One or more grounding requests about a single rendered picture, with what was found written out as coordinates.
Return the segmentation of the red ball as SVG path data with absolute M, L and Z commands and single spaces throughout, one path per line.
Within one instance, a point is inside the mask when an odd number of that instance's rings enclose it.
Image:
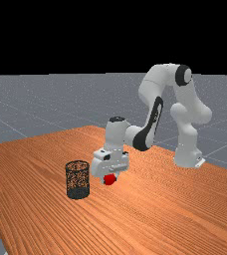
M 113 173 L 104 176 L 105 185 L 112 185 L 115 181 L 116 181 L 116 177 Z

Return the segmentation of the dark mesh basket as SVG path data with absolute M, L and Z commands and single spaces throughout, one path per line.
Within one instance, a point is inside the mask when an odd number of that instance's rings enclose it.
M 90 164 L 83 160 L 70 161 L 65 166 L 67 195 L 84 199 L 90 195 Z

